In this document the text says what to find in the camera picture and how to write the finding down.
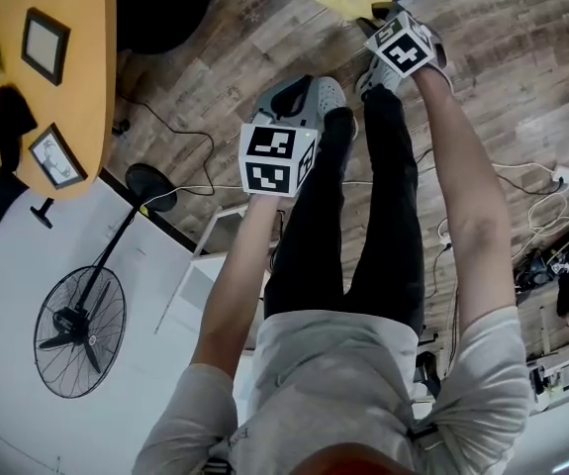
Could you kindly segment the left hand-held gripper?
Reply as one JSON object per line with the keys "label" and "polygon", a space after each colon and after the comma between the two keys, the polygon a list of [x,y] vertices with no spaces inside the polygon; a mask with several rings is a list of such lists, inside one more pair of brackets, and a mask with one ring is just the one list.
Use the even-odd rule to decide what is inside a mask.
{"label": "left hand-held gripper", "polygon": [[240,129],[238,163],[248,194],[295,197],[315,164],[319,80],[285,79],[256,100]]}

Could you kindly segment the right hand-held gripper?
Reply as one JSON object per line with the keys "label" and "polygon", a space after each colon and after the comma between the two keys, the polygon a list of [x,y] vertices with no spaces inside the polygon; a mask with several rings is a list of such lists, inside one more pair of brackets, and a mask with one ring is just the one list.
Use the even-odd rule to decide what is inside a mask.
{"label": "right hand-held gripper", "polygon": [[432,33],[396,2],[372,6],[375,22],[364,45],[401,78],[436,58]]}

